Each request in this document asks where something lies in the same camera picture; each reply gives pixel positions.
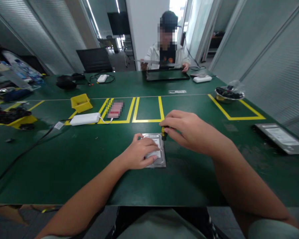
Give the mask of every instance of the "white adapter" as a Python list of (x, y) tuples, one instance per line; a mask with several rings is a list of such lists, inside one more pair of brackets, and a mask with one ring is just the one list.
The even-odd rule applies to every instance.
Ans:
[(200, 82), (207, 82), (207, 81), (211, 81), (212, 78), (210, 76), (205, 76), (205, 77), (194, 77), (193, 81), (195, 81), (196, 83), (200, 83)]
[(100, 113), (76, 115), (70, 121), (70, 125), (76, 126), (81, 124), (97, 123), (100, 118), (101, 118)]
[(104, 83), (108, 77), (109, 75), (100, 75), (100, 77), (97, 79), (97, 82)]

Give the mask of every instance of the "yellow plastic bin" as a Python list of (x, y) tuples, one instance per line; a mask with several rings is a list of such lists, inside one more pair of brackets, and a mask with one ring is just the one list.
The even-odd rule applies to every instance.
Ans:
[(89, 110), (93, 108), (90, 103), (90, 99), (87, 97), (87, 94), (78, 95), (71, 98), (71, 106), (78, 113)]
[(33, 115), (29, 115), (29, 116), (24, 116), (20, 119), (17, 119), (16, 121), (13, 121), (10, 124), (6, 124), (6, 126), (12, 126), (16, 129), (19, 129), (20, 125), (34, 123), (35, 121), (37, 121), (37, 118), (35, 118)]

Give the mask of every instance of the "hand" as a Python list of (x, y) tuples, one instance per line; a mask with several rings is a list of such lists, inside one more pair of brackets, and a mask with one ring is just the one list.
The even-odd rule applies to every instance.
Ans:
[(183, 66), (182, 72), (187, 72), (189, 70), (189, 63), (188, 62), (184, 63), (182, 66)]
[(145, 155), (153, 151), (158, 151), (159, 148), (152, 139), (144, 138), (138, 140), (139, 137), (144, 138), (141, 133), (135, 134), (130, 146), (115, 159), (125, 170), (145, 168), (157, 159), (155, 155), (144, 159)]
[(170, 126), (171, 128), (165, 128), (165, 132), (181, 146), (211, 157), (225, 150), (224, 147), (231, 142), (194, 113), (173, 110), (159, 125)]
[(148, 65), (148, 63), (141, 62), (141, 69), (142, 69), (143, 71), (147, 70), (147, 65)]

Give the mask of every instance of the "pink phone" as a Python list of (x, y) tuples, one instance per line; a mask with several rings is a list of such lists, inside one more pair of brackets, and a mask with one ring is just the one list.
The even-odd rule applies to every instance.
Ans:
[(124, 108), (124, 103), (123, 101), (116, 101), (113, 103), (111, 106), (110, 112), (107, 114), (107, 118), (111, 119), (118, 119), (121, 116), (121, 112)]

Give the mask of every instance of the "metal bowl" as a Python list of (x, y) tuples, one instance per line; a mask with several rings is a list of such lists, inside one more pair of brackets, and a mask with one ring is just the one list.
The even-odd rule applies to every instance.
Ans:
[(215, 89), (215, 92), (216, 92), (216, 100), (220, 103), (224, 103), (224, 104), (231, 104), (235, 101), (238, 101), (238, 100), (242, 100), (243, 98), (245, 98), (245, 94), (242, 93), (242, 97), (240, 99), (231, 99), (231, 98), (227, 98), (225, 96), (222, 96), (221, 94), (219, 94), (216, 89)]

